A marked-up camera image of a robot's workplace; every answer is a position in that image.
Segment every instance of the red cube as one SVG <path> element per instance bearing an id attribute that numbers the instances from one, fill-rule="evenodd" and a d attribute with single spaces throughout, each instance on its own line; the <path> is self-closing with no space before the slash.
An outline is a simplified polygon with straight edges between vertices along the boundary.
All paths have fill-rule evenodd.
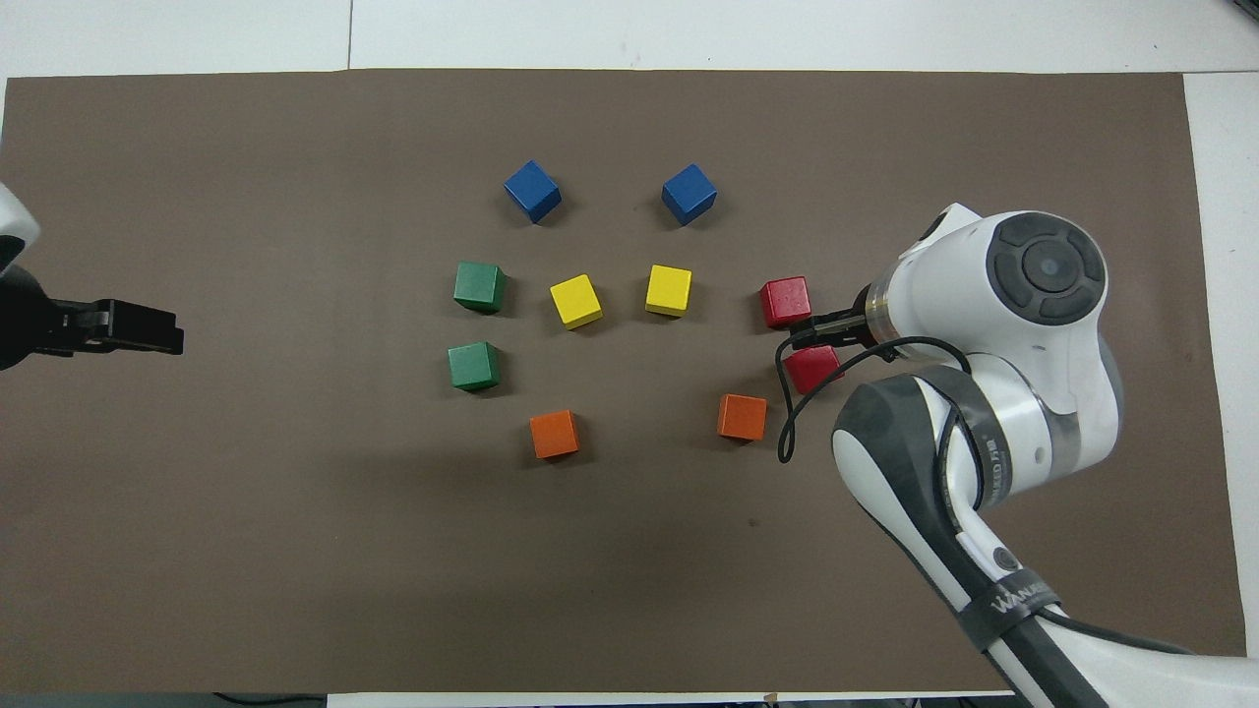
<path id="1" fill-rule="evenodd" d="M 783 359 L 783 367 L 796 384 L 796 392 L 803 396 L 840 368 L 840 358 L 831 346 L 810 346 Z"/>
<path id="2" fill-rule="evenodd" d="M 760 288 L 760 309 L 765 311 L 765 324 L 773 329 L 784 328 L 813 314 L 808 306 L 805 276 L 767 282 Z"/>

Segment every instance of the yellow cube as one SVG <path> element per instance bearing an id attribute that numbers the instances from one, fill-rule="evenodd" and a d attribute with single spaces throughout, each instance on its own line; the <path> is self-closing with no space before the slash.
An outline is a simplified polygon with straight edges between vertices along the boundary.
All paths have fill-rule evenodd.
<path id="1" fill-rule="evenodd" d="M 585 273 L 553 285 L 551 300 L 555 301 L 555 310 L 565 329 L 577 329 L 603 316 L 599 299 L 594 295 L 594 285 Z"/>
<path id="2" fill-rule="evenodd" d="M 647 280 L 647 311 L 681 317 L 691 296 L 691 272 L 685 268 L 652 266 Z"/>

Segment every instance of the black strap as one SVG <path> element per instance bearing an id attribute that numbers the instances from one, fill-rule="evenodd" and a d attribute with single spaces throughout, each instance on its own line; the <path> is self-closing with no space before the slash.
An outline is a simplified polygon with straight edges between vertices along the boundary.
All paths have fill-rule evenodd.
<path id="1" fill-rule="evenodd" d="M 974 508 L 1001 503 L 1010 495 L 1010 443 L 992 404 L 969 375 L 951 367 L 930 367 L 914 373 L 953 403 L 966 422 L 967 437 L 980 462 L 980 494 Z"/>
<path id="2" fill-rule="evenodd" d="M 1015 571 L 988 586 L 957 615 L 962 631 L 980 651 L 990 646 L 1011 627 L 1036 614 L 1046 605 L 1061 602 L 1058 593 L 1031 568 Z"/>

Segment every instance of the velcro strap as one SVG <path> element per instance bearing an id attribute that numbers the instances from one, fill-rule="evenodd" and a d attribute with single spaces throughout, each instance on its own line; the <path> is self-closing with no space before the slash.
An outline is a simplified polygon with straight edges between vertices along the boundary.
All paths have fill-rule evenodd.
<path id="1" fill-rule="evenodd" d="M 1055 602 L 1061 602 L 1058 593 L 1035 571 L 1024 568 L 988 586 L 958 612 L 957 620 L 971 644 L 987 651 L 1010 627 Z"/>

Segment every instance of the blue cube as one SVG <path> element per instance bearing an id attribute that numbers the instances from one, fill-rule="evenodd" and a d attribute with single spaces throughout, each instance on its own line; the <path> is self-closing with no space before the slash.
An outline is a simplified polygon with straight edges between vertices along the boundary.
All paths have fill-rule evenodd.
<path id="1" fill-rule="evenodd" d="M 713 207 L 716 202 L 716 188 L 700 166 L 692 163 L 665 183 L 660 198 L 665 200 L 677 223 L 686 226 Z"/>
<path id="2" fill-rule="evenodd" d="M 550 213 L 560 200 L 559 185 L 533 160 L 525 163 L 525 166 L 507 178 L 502 186 L 516 207 L 529 214 L 529 220 L 535 224 Z"/>

